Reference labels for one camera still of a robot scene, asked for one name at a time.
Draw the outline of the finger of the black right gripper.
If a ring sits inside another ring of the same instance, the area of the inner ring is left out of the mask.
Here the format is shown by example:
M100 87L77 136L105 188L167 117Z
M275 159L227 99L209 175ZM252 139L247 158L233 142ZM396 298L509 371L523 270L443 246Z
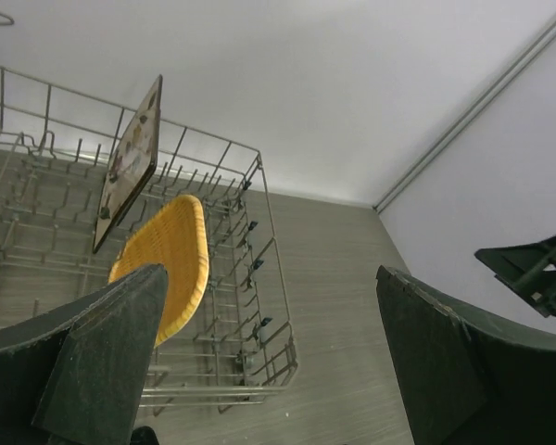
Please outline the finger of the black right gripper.
M480 248L474 256L543 317L556 317L556 235L532 244Z

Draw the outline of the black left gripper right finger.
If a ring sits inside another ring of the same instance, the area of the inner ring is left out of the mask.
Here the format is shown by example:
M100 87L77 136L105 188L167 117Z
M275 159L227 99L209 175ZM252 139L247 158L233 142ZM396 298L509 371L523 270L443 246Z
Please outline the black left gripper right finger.
M382 266L376 294L417 444L556 444L556 335Z

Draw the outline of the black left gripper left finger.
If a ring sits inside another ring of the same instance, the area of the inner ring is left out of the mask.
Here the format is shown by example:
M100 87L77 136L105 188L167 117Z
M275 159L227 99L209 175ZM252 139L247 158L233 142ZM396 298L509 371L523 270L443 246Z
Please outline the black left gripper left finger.
M128 444L168 287L147 264L0 329L0 444Z

